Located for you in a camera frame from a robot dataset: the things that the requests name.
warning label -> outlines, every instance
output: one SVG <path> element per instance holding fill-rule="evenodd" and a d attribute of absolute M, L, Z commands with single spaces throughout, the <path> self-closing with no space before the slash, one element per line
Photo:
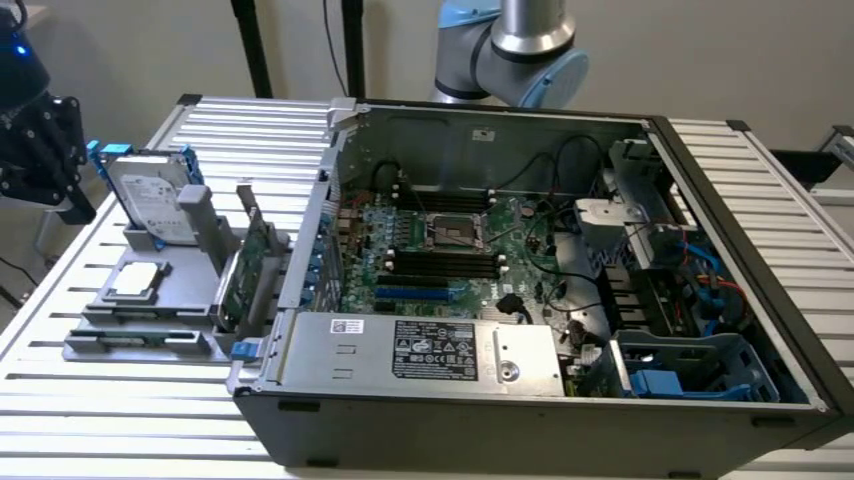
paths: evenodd
<path fill-rule="evenodd" d="M 391 373 L 395 377 L 478 381 L 474 324 L 399 320 L 394 341 Z"/>

red wire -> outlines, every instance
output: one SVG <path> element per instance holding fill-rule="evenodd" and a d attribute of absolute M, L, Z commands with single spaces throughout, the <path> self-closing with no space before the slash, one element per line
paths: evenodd
<path fill-rule="evenodd" d="M 704 285 L 708 285 L 710 283 L 710 280 L 708 278 L 698 278 L 697 281 L 700 283 L 702 283 Z M 741 317 L 745 318 L 745 315 L 748 314 L 748 295 L 745 294 L 745 290 L 742 290 L 742 287 L 740 287 L 738 284 L 736 284 L 733 282 L 728 282 L 725 280 L 720 280 L 718 281 L 718 285 L 721 285 L 722 287 L 729 287 L 729 288 L 736 289 L 736 291 L 741 295 L 741 297 L 742 297 L 742 313 L 741 313 Z"/>

blue latch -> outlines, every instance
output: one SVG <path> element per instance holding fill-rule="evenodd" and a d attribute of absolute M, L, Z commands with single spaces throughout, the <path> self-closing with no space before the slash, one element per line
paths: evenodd
<path fill-rule="evenodd" d="M 741 384 L 722 392 L 686 392 L 677 372 L 672 370 L 638 370 L 629 376 L 631 390 L 642 398 L 686 398 L 690 400 L 750 400 L 750 385 Z"/>
<path fill-rule="evenodd" d="M 190 148 L 190 145 L 184 145 L 179 153 L 183 155 L 184 161 L 187 162 L 190 183 L 195 185 L 204 185 L 204 176 L 202 175 L 202 170 L 199 169 L 199 157 L 196 156 L 196 151 Z"/>
<path fill-rule="evenodd" d="M 631 389 L 640 397 L 682 398 L 685 392 L 677 372 L 670 370 L 640 370 L 630 375 Z"/>
<path fill-rule="evenodd" d="M 258 343 L 235 342 L 231 347 L 231 359 L 254 362 L 258 360 Z"/>
<path fill-rule="evenodd" d="M 122 155 L 134 153 L 134 145 L 130 143 L 110 143 L 102 148 L 99 153 L 102 155 L 120 157 Z"/>

slotted aluminum surface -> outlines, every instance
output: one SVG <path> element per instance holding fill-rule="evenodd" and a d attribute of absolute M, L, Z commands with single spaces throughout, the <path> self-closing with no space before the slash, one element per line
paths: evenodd
<path fill-rule="evenodd" d="M 724 202 L 836 358 L 854 367 L 852 239 L 750 133 L 673 121 Z M 686 216 L 685 200 L 674 190 Z"/>
<path fill-rule="evenodd" d="M 246 215 L 234 184 L 254 177 L 267 218 L 295 234 L 326 142 L 326 108 L 322 103 L 204 98 L 196 107 L 176 109 L 150 146 L 194 145 L 215 205 L 238 226 L 246 226 Z M 286 471 L 270 461 L 226 392 L 227 367 L 63 361 L 66 332 L 78 325 L 124 249 L 124 221 L 110 199 L 0 337 L 0 477 L 459 478 Z M 814 324 L 825 335 L 841 334 L 828 314 L 813 321 L 825 322 Z M 837 341 L 840 353 L 854 357 L 849 341 Z M 854 376 L 854 369 L 846 372 Z M 849 436 L 814 452 L 774 452 L 725 478 L 850 479 L 853 451 Z"/>

cable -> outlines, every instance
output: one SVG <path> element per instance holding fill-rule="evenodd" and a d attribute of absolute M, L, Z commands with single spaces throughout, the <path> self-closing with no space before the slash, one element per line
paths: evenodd
<path fill-rule="evenodd" d="M 10 262 L 10 261 L 8 261 L 6 258 L 3 258 L 3 257 L 0 257 L 0 262 L 6 263 L 6 264 L 7 264 L 7 266 L 8 266 L 10 268 L 14 268 L 14 269 L 15 269 L 15 270 L 18 270 L 19 272 L 22 272 L 22 273 L 27 276 L 27 279 L 32 282 L 32 284 L 34 284 L 36 287 L 39 286 L 39 282 L 36 282 L 35 278 L 32 278 L 32 275 L 30 275 L 30 272 L 28 272 L 24 268 L 22 268 L 22 267 L 19 267 L 18 265 L 15 265 L 12 262 Z"/>
<path fill-rule="evenodd" d="M 545 300 L 545 304 L 549 305 L 549 307 L 557 311 L 557 312 L 562 312 L 562 313 L 573 313 L 573 312 L 581 312 L 582 310 L 587 310 L 589 308 L 593 307 L 598 307 L 602 305 L 602 302 L 595 302 L 591 303 L 590 305 L 585 305 L 583 307 L 578 307 L 578 308 L 559 308 L 555 307 L 554 303 L 551 303 L 551 297 L 554 296 L 555 292 L 558 291 L 558 288 L 561 287 L 562 284 L 565 284 L 566 282 L 558 282 L 553 287 L 551 290 L 549 290 L 549 293 L 546 294 L 546 300 Z"/>
<path fill-rule="evenodd" d="M 597 147 L 597 153 L 599 154 L 599 170 L 601 171 L 605 170 L 605 165 L 607 163 L 609 157 L 607 157 L 607 154 L 605 153 L 605 149 L 602 148 L 602 144 L 599 143 L 599 141 L 593 136 L 585 133 L 578 135 L 571 135 L 561 143 L 561 146 L 558 147 L 558 153 L 555 153 L 555 157 L 554 157 L 555 158 L 554 181 L 558 185 L 561 184 L 561 173 L 558 170 L 558 165 L 561 163 L 561 155 L 563 154 L 563 150 L 566 149 L 566 147 L 577 140 L 587 140 L 594 144 L 594 146 Z"/>
<path fill-rule="evenodd" d="M 549 215 L 542 215 L 531 224 L 531 228 L 529 229 L 527 234 L 525 235 L 525 258 L 529 261 L 529 263 L 531 264 L 531 266 L 534 268 L 537 268 L 541 272 L 546 272 L 546 273 L 551 273 L 553 275 L 562 275 L 565 277 L 577 277 L 577 278 L 583 278 L 585 280 L 587 280 L 590 283 L 593 283 L 594 285 L 597 285 L 597 287 L 599 286 L 597 284 L 597 280 L 587 276 L 583 275 L 581 273 L 573 273 L 573 272 L 563 272 L 561 270 L 553 270 L 550 268 L 543 267 L 539 263 L 537 263 L 537 261 L 534 260 L 534 258 L 531 258 L 531 252 L 529 251 L 527 248 L 527 243 L 529 243 L 529 238 L 531 238 L 531 234 L 534 233 L 534 230 L 537 229 L 537 226 L 539 225 L 539 223 L 543 221 L 545 218 L 547 218 L 551 215 L 559 215 L 563 212 L 567 212 L 573 209 L 573 207 L 569 208 L 562 208 L 561 210 L 555 210 L 555 212 L 550 213 Z"/>
<path fill-rule="evenodd" d="M 371 192 L 377 192 L 377 175 L 379 174 L 379 170 L 386 165 L 394 165 L 398 169 L 398 172 L 401 172 L 402 170 L 401 162 L 398 162 L 395 159 L 387 158 L 386 160 L 381 160 L 379 162 L 377 162 L 377 165 L 374 165 L 374 170 L 371 170 L 371 182 L 369 183 L 369 190 Z"/>
<path fill-rule="evenodd" d="M 501 183 L 501 185 L 498 185 L 498 186 L 495 187 L 495 190 L 501 190 L 501 189 L 503 189 L 505 187 L 507 187 L 507 185 L 510 185 L 513 182 L 515 182 L 515 181 L 519 179 L 519 177 L 525 174 L 525 172 L 527 172 L 527 171 L 529 171 L 529 169 L 530 169 L 530 168 L 531 168 L 531 166 L 534 165 L 534 162 L 537 162 L 537 159 L 539 159 L 541 157 L 543 157 L 543 158 L 546 158 L 549 161 L 551 161 L 551 162 L 553 162 L 553 164 L 555 165 L 555 169 L 558 168 L 558 167 L 557 167 L 558 162 L 555 161 L 554 157 L 553 157 L 549 153 L 546 153 L 546 152 L 538 152 L 538 153 L 531 157 L 531 160 L 529 160 L 529 163 L 525 165 L 525 167 L 522 167 L 522 170 L 519 170 L 519 172 L 518 172 L 513 177 L 510 177 L 510 180 L 507 180 L 506 182 L 502 182 L 502 183 Z"/>
<path fill-rule="evenodd" d="M 15 310 L 20 310 L 24 307 L 22 301 L 15 298 L 15 295 L 6 289 L 3 285 L 0 285 L 0 297 L 12 305 Z"/>
<path fill-rule="evenodd" d="M 645 224 L 644 224 L 644 225 L 641 225 L 638 228 L 635 228 L 635 231 L 634 231 L 634 232 L 631 232 L 631 233 L 626 236 L 626 242 L 629 242 L 629 240 L 631 240 L 631 237 L 634 237 L 637 234 L 640 234 L 640 233 L 641 233 L 641 231 L 642 231 L 645 228 L 649 228 L 649 227 L 652 227 L 653 225 L 656 225 L 656 223 L 654 223 L 654 222 L 650 222 L 650 223 L 645 223 Z"/>
<path fill-rule="evenodd" d="M 507 230 L 505 230 L 502 233 L 497 234 L 493 238 L 490 238 L 485 243 L 493 243 L 495 240 L 498 240 L 499 238 L 502 238 L 505 235 L 507 235 L 509 233 L 515 232 L 517 230 L 519 230 L 522 228 L 522 226 L 515 225 L 513 227 L 510 227 Z"/>
<path fill-rule="evenodd" d="M 712 283 L 709 280 L 709 275 L 697 275 L 697 281 L 704 285 L 709 285 L 709 283 Z M 721 285 L 722 287 L 732 288 L 738 292 L 738 295 L 742 297 L 741 318 L 745 318 L 745 315 L 748 315 L 748 294 L 745 293 L 745 290 L 742 289 L 742 287 L 738 286 L 737 283 L 728 282 L 726 280 L 720 280 L 718 285 Z"/>
<path fill-rule="evenodd" d="M 333 33 L 330 32 L 330 9 L 327 1 L 323 0 L 323 28 L 326 29 L 326 41 L 330 45 L 330 57 L 333 57 L 333 67 L 335 67 L 335 76 L 338 77 L 338 84 L 342 87 L 342 93 L 347 96 L 347 88 L 345 87 L 345 79 L 342 78 L 342 72 L 338 69 L 338 58 L 335 56 L 335 47 L 333 46 Z"/>

